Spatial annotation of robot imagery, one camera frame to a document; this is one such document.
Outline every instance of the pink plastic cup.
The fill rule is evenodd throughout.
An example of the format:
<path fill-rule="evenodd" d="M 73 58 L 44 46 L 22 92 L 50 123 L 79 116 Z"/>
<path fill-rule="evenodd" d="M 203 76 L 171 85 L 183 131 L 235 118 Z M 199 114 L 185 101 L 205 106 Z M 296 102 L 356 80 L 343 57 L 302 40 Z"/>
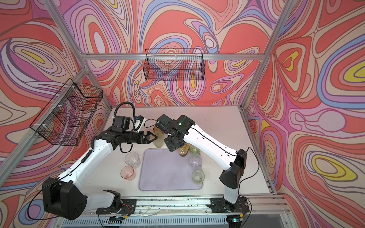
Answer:
<path fill-rule="evenodd" d="M 123 178 L 123 179 L 126 179 L 128 181 L 131 181 L 133 180 L 135 177 L 136 177 L 136 173 L 133 169 L 132 166 L 125 166 L 121 172 L 120 172 L 120 176 Z"/>

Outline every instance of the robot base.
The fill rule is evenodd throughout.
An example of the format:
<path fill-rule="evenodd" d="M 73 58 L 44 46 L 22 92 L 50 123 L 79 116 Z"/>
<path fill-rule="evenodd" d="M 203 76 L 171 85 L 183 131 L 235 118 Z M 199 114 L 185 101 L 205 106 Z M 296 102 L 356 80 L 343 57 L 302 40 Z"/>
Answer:
<path fill-rule="evenodd" d="M 132 208 L 132 211 L 130 211 L 129 207 L 122 206 L 118 211 L 110 210 L 110 208 L 99 208 L 96 210 L 96 214 L 98 215 L 113 215 L 115 213 L 118 214 L 134 214 L 135 206 L 136 206 L 136 199 L 121 199 L 121 203 L 128 205 L 130 208 Z"/>
<path fill-rule="evenodd" d="M 224 213 L 224 212 L 241 212 L 246 214 L 250 211 L 247 199 L 239 197 L 235 204 L 230 204 L 223 197 L 222 198 L 210 198 L 210 205 L 207 205 L 212 209 L 213 213 Z"/>

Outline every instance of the plastic cup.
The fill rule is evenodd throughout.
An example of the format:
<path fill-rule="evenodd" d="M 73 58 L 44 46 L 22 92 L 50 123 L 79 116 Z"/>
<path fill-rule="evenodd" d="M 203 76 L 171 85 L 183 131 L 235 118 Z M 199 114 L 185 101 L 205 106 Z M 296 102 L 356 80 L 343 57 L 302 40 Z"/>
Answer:
<path fill-rule="evenodd" d="M 134 169 L 141 165 L 141 160 L 136 152 L 129 152 L 124 159 L 127 165 L 132 166 Z"/>
<path fill-rule="evenodd" d="M 190 151 L 192 154 L 199 154 L 200 149 L 199 149 L 199 148 L 197 148 L 197 147 L 196 147 L 196 146 L 194 146 L 194 145 L 190 145 L 190 147 L 189 147 L 189 151 Z"/>
<path fill-rule="evenodd" d="M 156 132 L 156 131 L 159 131 L 159 132 L 162 132 L 162 135 L 164 134 L 162 130 L 160 130 L 158 127 L 154 126 L 153 127 L 153 131 Z"/>
<path fill-rule="evenodd" d="M 126 179 L 128 181 L 132 181 L 135 177 L 136 177 L 136 173 L 133 169 L 132 166 L 125 166 L 121 172 L 120 172 L 120 176 L 123 179 Z"/>
<path fill-rule="evenodd" d="M 185 143 L 182 147 L 178 148 L 177 151 L 179 152 L 181 157 L 185 157 L 189 151 L 189 143 Z"/>
<path fill-rule="evenodd" d="M 204 175 L 203 171 L 195 170 L 191 174 L 191 178 L 193 179 L 193 182 L 198 185 L 198 184 L 201 184 L 204 181 L 205 175 Z"/>
<path fill-rule="evenodd" d="M 164 134 L 161 131 L 154 131 L 153 134 L 157 136 L 157 139 L 153 141 L 156 148 L 161 148 L 164 146 Z"/>
<path fill-rule="evenodd" d="M 191 170 L 194 171 L 194 170 L 200 169 L 201 156 L 199 154 L 191 154 L 188 158 L 188 163 L 190 165 Z"/>

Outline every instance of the black cable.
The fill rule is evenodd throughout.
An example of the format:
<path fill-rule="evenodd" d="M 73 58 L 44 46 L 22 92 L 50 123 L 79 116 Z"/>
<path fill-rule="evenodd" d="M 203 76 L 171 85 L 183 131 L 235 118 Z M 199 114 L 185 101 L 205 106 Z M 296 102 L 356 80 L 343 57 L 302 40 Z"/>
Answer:
<path fill-rule="evenodd" d="M 155 126 L 155 125 L 156 125 L 156 124 L 154 124 L 154 125 L 151 125 L 151 126 L 149 126 L 149 127 L 146 127 L 146 122 L 145 122 L 145 124 L 144 124 L 145 128 L 153 127 L 153 126 Z"/>
<path fill-rule="evenodd" d="M 247 220 L 249 219 L 249 217 L 250 217 L 250 214 L 251 214 L 251 211 L 252 211 L 252 204 L 251 204 L 251 201 L 247 198 L 247 197 L 245 197 L 245 196 L 242 196 L 242 197 L 244 197 L 244 198 L 246 198 L 247 200 L 248 200 L 248 202 L 250 203 L 250 205 L 251 205 L 251 210 L 250 210 L 250 213 L 249 213 L 249 215 L 247 216 L 247 218 L 246 218 L 246 220 L 242 223 L 242 225 L 239 227 L 239 228 L 241 228 L 246 222 L 247 222 Z"/>
<path fill-rule="evenodd" d="M 95 141 L 95 139 L 96 139 L 96 137 L 97 137 L 97 135 L 95 135 L 94 137 L 92 137 L 92 139 L 91 139 L 91 148 L 94 150 L 94 141 Z"/>
<path fill-rule="evenodd" d="M 131 143 L 131 148 L 129 149 L 129 151 L 128 151 L 128 152 L 131 152 L 132 148 L 133 148 L 133 143 Z M 122 150 L 122 145 L 121 145 L 121 144 L 119 144 L 119 149 L 120 149 L 120 151 L 121 151 L 122 153 L 128 153 L 128 152 L 124 152 L 124 151 Z"/>
<path fill-rule="evenodd" d="M 241 180 L 241 181 L 239 182 L 239 184 L 241 184 L 241 182 L 242 182 L 242 181 L 247 180 L 247 179 L 249 179 L 249 178 L 251 178 L 251 177 L 255 176 L 255 175 L 257 174 L 258 170 L 260 169 L 260 163 L 258 162 L 258 158 L 257 158 L 257 156 L 256 156 L 255 152 L 253 151 L 253 149 L 252 149 L 251 147 L 248 147 L 247 151 L 248 151 L 249 149 L 251 149 L 251 150 L 252 150 L 252 153 L 255 155 L 255 158 L 256 158 L 256 160 L 257 160 L 258 168 L 257 168 L 256 172 L 255 172 L 252 176 L 247 177 L 247 178 L 245 178 L 245 179 Z"/>
<path fill-rule="evenodd" d="M 205 139 L 208 139 L 211 143 L 213 143 L 214 145 L 218 146 L 215 142 L 213 142 L 212 140 L 210 140 L 209 138 L 207 138 L 205 135 L 203 135 L 202 133 L 200 133 L 197 129 L 191 127 L 192 129 L 196 130 L 199 134 L 201 134 Z M 231 155 L 231 156 L 234 156 L 234 157 L 241 157 L 241 156 L 244 156 L 247 151 L 244 153 L 244 154 L 241 154 L 241 155 L 234 155 L 234 154 L 230 154 L 228 151 L 224 150 L 223 148 L 221 148 L 220 146 L 218 146 L 220 149 L 222 149 L 224 152 L 226 152 L 227 154 Z"/>
<path fill-rule="evenodd" d="M 113 115 L 113 125 L 114 125 L 114 121 L 115 121 L 115 116 L 116 116 L 116 113 L 118 111 L 118 109 L 120 108 L 120 106 L 122 106 L 123 104 L 129 104 L 130 106 L 132 106 L 132 109 L 133 109 L 133 119 L 132 119 L 132 123 L 133 123 L 133 131 L 137 131 L 141 125 L 142 125 L 142 121 L 139 123 L 139 126 L 137 128 L 134 128 L 134 123 L 136 122 L 136 111 L 134 109 L 134 105 L 132 103 L 130 103 L 129 101 L 125 101 L 125 102 L 122 102 L 120 103 L 116 108 L 115 108 L 115 111 L 114 111 L 114 115 Z"/>
<path fill-rule="evenodd" d="M 81 163 L 79 163 L 70 173 L 72 173 L 75 169 L 77 169 L 78 167 L 79 167 L 79 165 L 81 165 Z M 28 205 L 28 208 L 27 208 L 27 215 L 28 215 L 28 217 L 30 218 L 30 219 L 32 219 L 32 220 L 36 220 L 36 221 L 42 221 L 42 220 L 49 220 L 49 219 L 54 219 L 54 218 L 58 218 L 59 216 L 54 216 L 54 217 L 52 217 L 52 218 L 47 218 L 47 219 L 34 219 L 34 218 L 32 218 L 30 215 L 29 215 L 29 207 L 30 207 L 30 205 L 32 204 L 32 202 L 33 202 L 33 200 L 38 196 L 38 194 L 39 193 L 41 193 L 41 191 L 43 191 L 43 189 L 45 189 L 45 188 L 47 188 L 47 187 L 49 187 L 49 186 L 51 186 L 51 185 L 53 185 L 54 183 L 56 183 L 56 182 L 58 182 L 58 181 L 60 181 L 60 180 L 62 180 L 63 178 L 65 178 L 65 177 L 67 177 L 68 175 L 70 175 L 70 173 L 68 173 L 66 176 L 64 176 L 64 177 L 62 177 L 62 178 L 60 178 L 60 179 L 58 179 L 58 180 L 56 180 L 55 182 L 53 182 L 53 183 L 50 183 L 49 185 L 47 185 L 46 187 L 44 187 L 44 188 L 42 188 L 34 197 L 33 197 L 33 199 L 30 201 L 30 203 L 29 203 L 29 205 Z"/>
<path fill-rule="evenodd" d="M 97 215 L 97 218 L 99 219 L 99 222 L 100 222 L 100 225 L 102 226 L 102 228 L 105 228 L 105 226 L 101 223 L 101 220 L 100 220 L 99 214 Z"/>

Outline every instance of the psychedelic patterned wall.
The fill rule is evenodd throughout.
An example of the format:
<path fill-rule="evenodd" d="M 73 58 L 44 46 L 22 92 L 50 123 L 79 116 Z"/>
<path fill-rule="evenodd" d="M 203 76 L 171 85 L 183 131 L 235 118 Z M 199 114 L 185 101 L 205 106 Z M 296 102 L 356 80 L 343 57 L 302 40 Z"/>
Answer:
<path fill-rule="evenodd" d="M 41 0 L 0 1 L 0 164 L 28 131 L 36 115 L 80 66 Z M 104 104 L 78 147 L 50 145 L 39 138 L 0 188 L 0 227 L 47 227 L 26 208 L 47 177 L 56 177 L 89 147 L 106 118 Z M 30 215 L 48 218 L 42 196 Z"/>
<path fill-rule="evenodd" d="M 85 53 L 195 48 L 263 53 L 282 1 L 55 2 Z M 143 61 L 90 61 L 110 104 L 239 105 L 257 61 L 206 61 L 205 82 L 145 82 Z"/>
<path fill-rule="evenodd" d="M 299 0 L 245 105 L 300 227 L 365 227 L 365 2 Z"/>
<path fill-rule="evenodd" d="M 219 60 L 216 72 L 205 71 L 203 82 L 146 81 L 143 61 L 92 60 L 94 72 L 112 106 L 240 105 L 258 61 Z"/>
<path fill-rule="evenodd" d="M 0 161 L 34 117 L 80 69 L 38 1 L 0 3 Z"/>

